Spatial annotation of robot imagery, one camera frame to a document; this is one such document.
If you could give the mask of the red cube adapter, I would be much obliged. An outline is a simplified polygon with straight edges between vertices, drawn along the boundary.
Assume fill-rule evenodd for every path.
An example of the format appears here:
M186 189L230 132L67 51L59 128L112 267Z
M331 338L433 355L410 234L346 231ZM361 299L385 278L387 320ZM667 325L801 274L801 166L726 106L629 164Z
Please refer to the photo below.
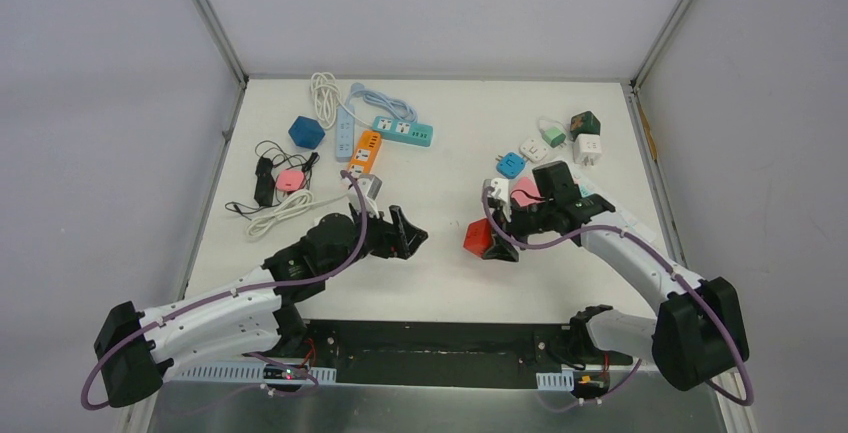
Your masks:
M463 248L478 258L483 258L494 245L492 229L486 218L474 221L467 227Z

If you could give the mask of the pink triangular power strip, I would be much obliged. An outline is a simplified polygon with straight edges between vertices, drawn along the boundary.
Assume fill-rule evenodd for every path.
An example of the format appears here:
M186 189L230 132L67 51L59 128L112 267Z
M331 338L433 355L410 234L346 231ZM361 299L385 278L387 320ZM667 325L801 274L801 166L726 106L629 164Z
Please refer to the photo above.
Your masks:
M514 207L528 207L544 201L534 180L530 177L518 178L510 190L510 202Z

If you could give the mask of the blue small adapter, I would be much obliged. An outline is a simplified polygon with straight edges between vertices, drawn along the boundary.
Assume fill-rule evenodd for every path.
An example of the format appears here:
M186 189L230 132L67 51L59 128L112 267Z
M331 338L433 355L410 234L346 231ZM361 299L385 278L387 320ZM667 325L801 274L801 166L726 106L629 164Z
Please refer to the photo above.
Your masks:
M526 160L522 155L516 152L508 152L497 157L495 169L502 177L513 180L523 172L525 167Z

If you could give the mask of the white square charger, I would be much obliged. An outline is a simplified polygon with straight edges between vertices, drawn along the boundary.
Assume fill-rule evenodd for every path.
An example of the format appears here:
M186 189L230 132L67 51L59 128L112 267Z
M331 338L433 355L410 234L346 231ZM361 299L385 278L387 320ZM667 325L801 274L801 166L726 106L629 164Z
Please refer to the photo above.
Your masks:
M532 163L541 163L550 153L549 146L541 139L527 138L519 146L519 153Z

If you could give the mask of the light green plug charger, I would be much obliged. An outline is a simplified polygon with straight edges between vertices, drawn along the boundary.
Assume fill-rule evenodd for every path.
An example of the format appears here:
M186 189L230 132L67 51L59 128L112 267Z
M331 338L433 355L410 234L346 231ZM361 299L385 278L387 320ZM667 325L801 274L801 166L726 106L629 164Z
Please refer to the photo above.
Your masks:
M557 120L544 116L539 117L537 129L543 141L551 148L561 147L567 142L566 127Z

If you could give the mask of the white multicolour power strip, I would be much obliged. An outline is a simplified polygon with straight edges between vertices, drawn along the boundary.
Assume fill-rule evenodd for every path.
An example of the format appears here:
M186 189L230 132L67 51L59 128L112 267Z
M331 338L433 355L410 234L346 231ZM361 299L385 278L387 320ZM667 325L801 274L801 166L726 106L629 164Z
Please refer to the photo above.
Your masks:
M608 192L600 188L588 176L583 175L580 171L573 171L571 175L583 197L588 197L593 194L600 195L616 208L616 211L622 216L624 223L629 229L638 233L650 243L653 243L657 239L657 234L654 230L639 220L636 215L628 210L617 199L612 197Z

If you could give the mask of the white tiger cube adapter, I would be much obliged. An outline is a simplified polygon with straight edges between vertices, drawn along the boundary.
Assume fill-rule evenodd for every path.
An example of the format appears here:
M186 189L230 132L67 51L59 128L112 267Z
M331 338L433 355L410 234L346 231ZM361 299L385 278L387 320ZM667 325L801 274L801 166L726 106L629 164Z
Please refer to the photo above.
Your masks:
M601 136L583 133L576 137L572 144L573 160L582 166L595 166L602 157Z

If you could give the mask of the dark green dragon cube adapter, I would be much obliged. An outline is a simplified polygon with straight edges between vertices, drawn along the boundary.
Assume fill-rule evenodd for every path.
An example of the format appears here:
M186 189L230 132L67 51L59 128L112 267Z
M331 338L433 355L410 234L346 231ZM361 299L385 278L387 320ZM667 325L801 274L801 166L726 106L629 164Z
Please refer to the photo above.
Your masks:
M584 111L574 115L569 123L569 132L573 140L576 140L580 135L600 135L601 122L596 115L590 111Z

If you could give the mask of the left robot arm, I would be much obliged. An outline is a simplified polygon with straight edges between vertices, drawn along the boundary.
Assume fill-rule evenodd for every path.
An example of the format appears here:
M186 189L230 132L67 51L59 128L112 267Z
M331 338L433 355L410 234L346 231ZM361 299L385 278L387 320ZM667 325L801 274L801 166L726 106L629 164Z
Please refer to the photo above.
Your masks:
M367 256L406 260L427 238L397 205L376 215L331 213L297 242L206 295L143 310L131 301L118 304L95 339L97 364L81 403L97 409L89 399L96 377L107 396L101 405L121 408L206 361L271 350L293 357L306 335L297 303L322 292L328 279L355 262Z

